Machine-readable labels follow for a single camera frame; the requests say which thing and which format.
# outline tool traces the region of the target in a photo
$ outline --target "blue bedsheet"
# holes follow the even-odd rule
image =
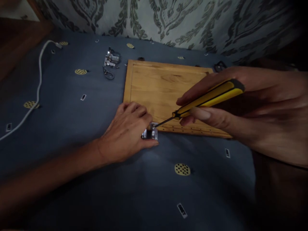
[[[0,142],[0,179],[101,136],[123,101],[128,59],[201,67],[223,60],[231,65],[220,55],[205,56],[202,51],[138,39],[61,30],[49,38],[69,45],[62,50],[48,45],[42,62],[41,108]],[[36,100],[43,44],[0,83],[0,136],[8,123],[14,128],[24,117],[28,111],[24,103]],[[119,69],[108,68],[115,75],[112,81],[102,70],[108,47],[122,55]],[[77,75],[76,69],[90,72]],[[248,147],[233,140],[171,133],[159,133],[158,139],[158,147],[55,190],[29,208],[15,226],[28,230],[247,230],[253,225],[255,174]],[[193,174],[176,174],[178,163],[188,165]],[[186,219],[177,208],[179,203]]]

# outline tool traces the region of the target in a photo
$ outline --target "fingernail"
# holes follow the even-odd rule
[[[189,112],[199,120],[207,120],[211,117],[211,113],[198,107],[193,107]]]

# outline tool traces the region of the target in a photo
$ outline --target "charging cable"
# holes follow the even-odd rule
[[[38,66],[39,66],[39,84],[38,84],[38,89],[36,91],[36,103],[31,107],[31,109],[26,113],[26,115],[24,116],[24,118],[22,119],[22,121],[16,126],[16,128],[14,128],[13,130],[11,130],[9,133],[7,133],[6,135],[2,136],[0,138],[0,141],[3,140],[4,138],[8,137],[9,135],[11,135],[13,132],[15,132],[18,128],[20,128],[20,126],[25,122],[25,120],[28,118],[28,116],[30,115],[30,113],[33,111],[33,109],[38,105],[39,103],[39,91],[41,89],[41,85],[42,85],[42,56],[44,53],[45,48],[47,47],[47,45],[49,43],[54,43],[58,48],[62,49],[62,45],[59,43],[56,43],[52,40],[48,40],[42,50],[41,53],[39,55],[39,60],[38,60]]]

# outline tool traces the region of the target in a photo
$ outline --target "damask wallpaper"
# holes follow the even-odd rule
[[[37,0],[46,18],[81,33],[148,39],[228,56],[276,52],[301,32],[285,0]]]

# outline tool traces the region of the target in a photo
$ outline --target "yellow screwdriver handle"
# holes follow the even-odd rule
[[[181,118],[188,116],[190,114],[189,110],[193,107],[211,107],[240,95],[244,93],[244,91],[245,87],[240,81],[236,79],[227,80],[208,90],[205,95],[173,112],[172,117],[176,120],[180,120]]]

